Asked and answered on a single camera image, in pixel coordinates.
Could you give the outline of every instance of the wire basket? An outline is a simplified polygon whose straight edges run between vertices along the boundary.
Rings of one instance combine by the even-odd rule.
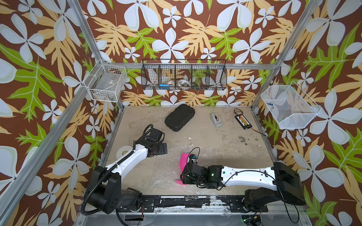
[[[93,76],[87,86],[92,100],[118,101],[127,78],[125,67],[103,64],[94,67],[89,75]]]
[[[209,60],[188,60],[195,63],[158,63],[142,60],[142,88],[167,90],[224,90],[226,88],[226,60],[210,63]]]
[[[280,129],[303,129],[317,116],[321,108],[295,82],[272,85],[261,99],[277,121]]]

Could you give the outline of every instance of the dirt spot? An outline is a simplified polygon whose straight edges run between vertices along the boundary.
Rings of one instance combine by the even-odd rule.
[[[242,136],[239,136],[239,142],[244,143],[244,142],[245,142],[245,138],[243,138]]]

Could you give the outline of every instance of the black wire basket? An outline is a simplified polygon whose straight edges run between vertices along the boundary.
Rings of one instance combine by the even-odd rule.
[[[188,59],[185,63],[162,63],[159,59],[143,59],[142,88],[144,90],[224,90],[227,80],[226,60],[212,60],[212,62]]]

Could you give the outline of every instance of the floor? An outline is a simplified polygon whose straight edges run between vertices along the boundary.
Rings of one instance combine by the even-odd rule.
[[[250,108],[240,108],[253,128],[257,130]],[[233,107],[195,107],[195,116],[178,132],[172,131],[164,123],[166,116],[174,109],[175,107],[126,107],[106,165],[116,160],[116,152],[119,148],[125,145],[132,146],[133,140],[141,136],[144,128],[148,124],[153,124],[154,128],[165,133],[164,142],[168,147],[188,145],[189,147],[200,147],[201,151],[212,148],[215,151],[211,158],[215,165],[244,169],[273,166],[261,134],[252,129],[244,130],[234,118]],[[210,119],[210,115],[215,112],[219,114],[223,122],[223,126],[218,129]],[[158,170],[154,171],[158,167],[157,158],[165,159],[167,157],[168,155],[159,155],[140,162],[123,179],[122,188],[134,188],[144,195],[210,194],[210,189],[195,188],[196,185],[187,185],[193,186],[192,192],[185,192],[184,189],[182,191],[175,187],[182,185],[175,185],[169,189],[155,187],[152,178],[155,178],[156,173],[161,173]],[[208,165],[202,165],[201,161],[199,163],[201,166],[208,167]],[[212,192],[218,195],[243,195],[245,190],[253,188],[229,186],[220,191],[213,189]]]

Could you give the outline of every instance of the white wire basket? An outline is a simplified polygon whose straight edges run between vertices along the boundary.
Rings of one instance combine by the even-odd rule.
[[[261,99],[280,129],[306,128],[321,111],[316,102],[295,82],[291,85],[272,85],[262,93]]]
[[[118,102],[127,78],[125,67],[103,64],[94,69],[95,72],[93,70],[90,72],[93,78],[87,86],[91,99]]]

